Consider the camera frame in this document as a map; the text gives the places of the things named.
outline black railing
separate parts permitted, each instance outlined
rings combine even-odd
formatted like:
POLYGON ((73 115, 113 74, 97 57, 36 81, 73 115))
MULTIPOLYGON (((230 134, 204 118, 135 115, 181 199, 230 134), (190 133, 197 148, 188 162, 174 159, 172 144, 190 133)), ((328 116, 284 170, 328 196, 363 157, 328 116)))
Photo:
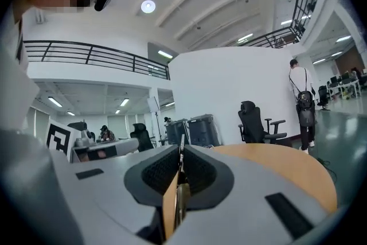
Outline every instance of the black railing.
POLYGON ((296 0, 292 22, 288 27, 256 37, 247 42, 233 41, 227 46, 257 46, 282 48, 300 41, 312 17, 317 0, 296 0))
POLYGON ((170 80, 167 65, 114 48, 55 40, 27 40, 24 43, 30 62, 98 65, 170 80))

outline black pants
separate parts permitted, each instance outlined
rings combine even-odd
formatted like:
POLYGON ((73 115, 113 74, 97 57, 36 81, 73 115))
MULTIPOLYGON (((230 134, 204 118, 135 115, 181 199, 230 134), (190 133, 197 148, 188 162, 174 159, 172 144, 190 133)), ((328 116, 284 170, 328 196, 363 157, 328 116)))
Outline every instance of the black pants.
MULTIPOLYGON (((297 108, 297 114, 299 116, 300 113, 300 109, 299 106, 296 107, 297 108)), ((311 106, 311 111, 313 116, 315 117, 315 102, 312 101, 312 106, 311 106)), ((315 139, 315 123, 313 124, 313 126, 308 127, 309 131, 307 132, 307 127, 302 127, 301 125, 299 125, 300 127, 300 139, 302 141, 302 150, 306 150, 309 147, 309 143, 311 141, 313 141, 315 139)))

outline backpack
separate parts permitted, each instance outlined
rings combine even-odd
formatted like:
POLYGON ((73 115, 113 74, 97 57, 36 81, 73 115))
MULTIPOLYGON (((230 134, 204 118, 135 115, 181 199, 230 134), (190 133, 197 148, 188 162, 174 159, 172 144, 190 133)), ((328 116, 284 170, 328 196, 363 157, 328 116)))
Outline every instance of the backpack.
POLYGON ((296 89, 299 92, 298 95, 297 95, 297 106, 300 109, 299 116, 298 116, 299 124, 302 127, 311 127, 311 126, 314 125, 315 118, 314 118, 314 115, 311 111, 311 106, 312 106, 312 101, 313 101, 312 93, 307 90, 307 72, 306 72, 306 69, 304 69, 304 75, 306 77, 306 90, 305 91, 300 91, 298 89, 298 87, 295 85, 295 83, 291 79, 291 73, 289 74, 289 80, 290 80, 290 82, 292 82, 294 87, 296 87, 296 89))

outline wooden desk surface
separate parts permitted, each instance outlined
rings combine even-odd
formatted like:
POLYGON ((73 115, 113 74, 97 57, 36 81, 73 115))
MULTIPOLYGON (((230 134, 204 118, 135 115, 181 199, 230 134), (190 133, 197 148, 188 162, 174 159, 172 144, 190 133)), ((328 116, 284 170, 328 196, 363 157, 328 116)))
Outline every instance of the wooden desk surface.
MULTIPOLYGON (((327 170, 312 156, 280 145, 238 144, 214 147, 214 151, 251 160, 271 169, 314 197, 328 212, 337 210, 337 193, 327 170)), ((166 238, 173 233, 177 175, 163 197, 166 238)))

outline black office chair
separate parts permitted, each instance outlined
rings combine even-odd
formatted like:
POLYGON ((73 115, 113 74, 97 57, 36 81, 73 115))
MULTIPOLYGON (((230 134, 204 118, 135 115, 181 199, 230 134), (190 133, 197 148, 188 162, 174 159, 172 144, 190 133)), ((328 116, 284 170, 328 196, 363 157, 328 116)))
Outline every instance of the black office chair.
POLYGON ((321 110, 327 110, 325 106, 327 106, 327 89, 326 86, 320 86, 319 87, 319 96, 320 98, 317 99, 318 103, 317 105, 322 106, 321 110))
POLYGON ((268 131, 265 132, 261 123, 260 108, 256 107, 252 101, 241 102, 241 110, 238 114, 242 121, 242 125, 239 125, 242 141, 246 143, 265 143, 264 140, 267 139, 270 140, 270 144, 291 146, 290 142, 277 140, 287 136, 287 133, 278 134, 279 124, 285 123, 285 119, 270 124, 271 119, 265 119, 268 126, 268 131), (274 134, 269 134, 270 125, 274 126, 274 134))
POLYGON ((139 140, 139 152, 153 149, 153 144, 150 141, 149 133, 147 127, 143 123, 134 123, 135 130, 130 133, 131 138, 136 138, 139 140))

